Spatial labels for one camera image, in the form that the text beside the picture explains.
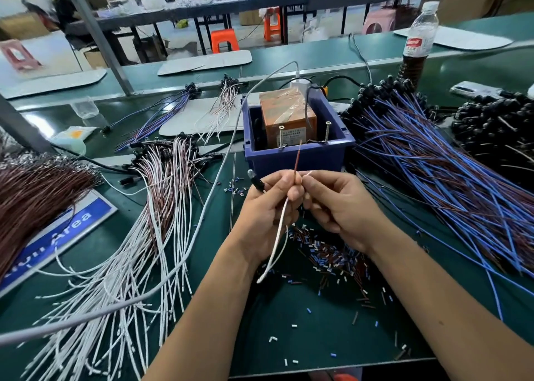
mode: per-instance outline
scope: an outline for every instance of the dark liquid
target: dark liquid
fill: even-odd
[[[419,79],[423,74],[424,61],[427,60],[428,56],[423,58],[413,58],[411,56],[403,57],[403,64],[400,66],[398,73],[399,78],[409,79],[412,81],[415,88],[419,84]]]

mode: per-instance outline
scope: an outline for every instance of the orange box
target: orange box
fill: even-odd
[[[268,148],[278,148],[280,145],[281,125],[284,126],[283,145],[298,145],[300,141],[306,143],[317,137],[317,116],[308,105],[310,129],[304,117],[305,99],[298,88],[260,93],[259,103],[262,106]]]

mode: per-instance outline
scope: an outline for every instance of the hand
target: hand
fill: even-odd
[[[293,170],[280,170],[262,179],[266,193],[250,186],[229,239],[237,244],[249,262],[259,266],[271,255],[286,198],[289,202],[283,220],[285,226],[298,219],[296,210],[304,196],[302,177]]]
[[[369,254],[380,234],[394,227],[355,175],[328,170],[300,173],[306,190],[304,208],[353,249]]]

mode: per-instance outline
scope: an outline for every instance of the bottle cap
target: bottle cap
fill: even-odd
[[[423,13],[432,13],[432,14],[435,14],[437,12],[437,8],[439,6],[439,2],[438,1],[427,1],[425,3],[423,3],[423,8],[422,8],[422,11]]]

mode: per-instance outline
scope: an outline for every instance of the bundle of brown wires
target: bundle of brown wires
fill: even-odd
[[[97,172],[65,156],[6,147],[0,133],[0,280],[36,234],[99,182]]]

